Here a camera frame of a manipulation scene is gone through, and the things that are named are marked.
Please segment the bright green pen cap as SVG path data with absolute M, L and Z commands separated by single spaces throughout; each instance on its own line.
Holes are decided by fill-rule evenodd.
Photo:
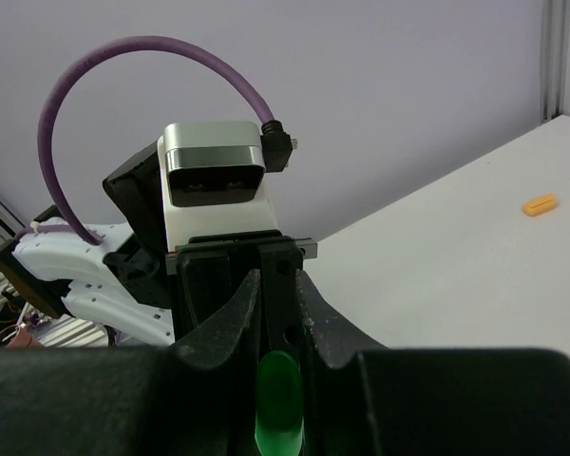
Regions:
M 256 370 L 256 446 L 261 455 L 299 455 L 303 443 L 303 386 L 285 351 L 270 351 Z

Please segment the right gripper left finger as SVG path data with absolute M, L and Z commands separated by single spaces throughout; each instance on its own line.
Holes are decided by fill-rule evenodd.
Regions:
M 0 455 L 253 455 L 258 271 L 168 347 L 0 349 Z

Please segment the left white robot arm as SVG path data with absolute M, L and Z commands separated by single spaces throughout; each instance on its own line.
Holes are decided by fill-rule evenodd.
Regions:
M 0 271 L 44 314 L 167 346 L 260 277 L 260 348 L 295 350 L 296 277 L 317 245 L 278 229 L 265 183 L 294 150 L 276 121 L 169 125 L 103 182 L 121 223 L 83 225 L 63 199 L 0 246 Z

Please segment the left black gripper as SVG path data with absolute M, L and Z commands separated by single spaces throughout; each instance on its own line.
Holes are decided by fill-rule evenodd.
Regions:
M 317 257 L 313 239 L 278 230 L 193 237 L 168 256 L 176 339 L 217 312 L 252 270 L 259 271 L 261 352 L 299 356 L 297 271 Z

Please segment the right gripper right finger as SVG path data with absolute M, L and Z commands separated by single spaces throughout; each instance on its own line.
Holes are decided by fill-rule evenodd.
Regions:
M 570 357 L 391 349 L 296 277 L 308 455 L 570 455 Z

